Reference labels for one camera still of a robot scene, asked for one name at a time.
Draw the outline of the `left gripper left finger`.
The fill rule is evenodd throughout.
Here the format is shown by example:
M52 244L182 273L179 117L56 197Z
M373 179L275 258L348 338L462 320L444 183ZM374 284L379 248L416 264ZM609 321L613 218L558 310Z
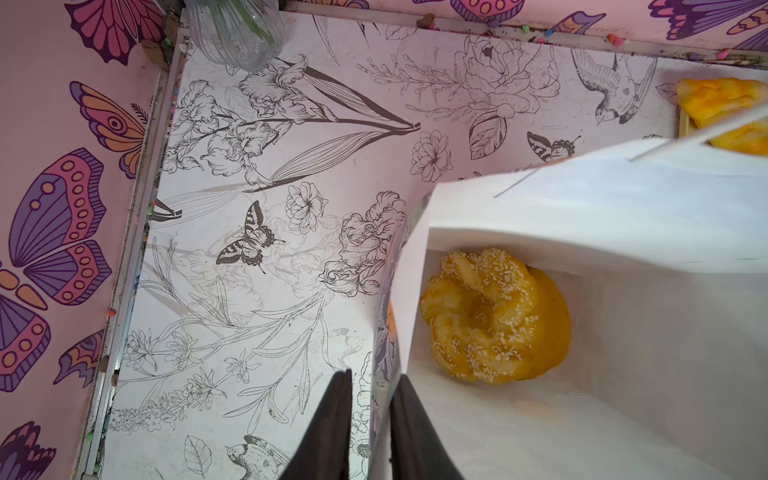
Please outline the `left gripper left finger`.
M346 480L352 419L352 371L337 371L280 480Z

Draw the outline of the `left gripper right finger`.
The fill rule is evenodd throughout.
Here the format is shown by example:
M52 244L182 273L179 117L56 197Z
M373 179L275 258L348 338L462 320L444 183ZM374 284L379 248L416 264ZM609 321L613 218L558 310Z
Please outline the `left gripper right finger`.
M405 374L400 376L389 412L393 479L464 479Z

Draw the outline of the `floral white paper bag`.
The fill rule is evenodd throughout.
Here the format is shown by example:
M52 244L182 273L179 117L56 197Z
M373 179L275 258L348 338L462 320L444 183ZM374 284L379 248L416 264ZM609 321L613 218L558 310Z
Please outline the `floral white paper bag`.
M410 383L445 479L763 479L767 161L696 134L637 140L436 186L389 255L370 475L389 479L388 409ZM443 254L508 250L572 318L565 360L503 386L445 374L418 308Z

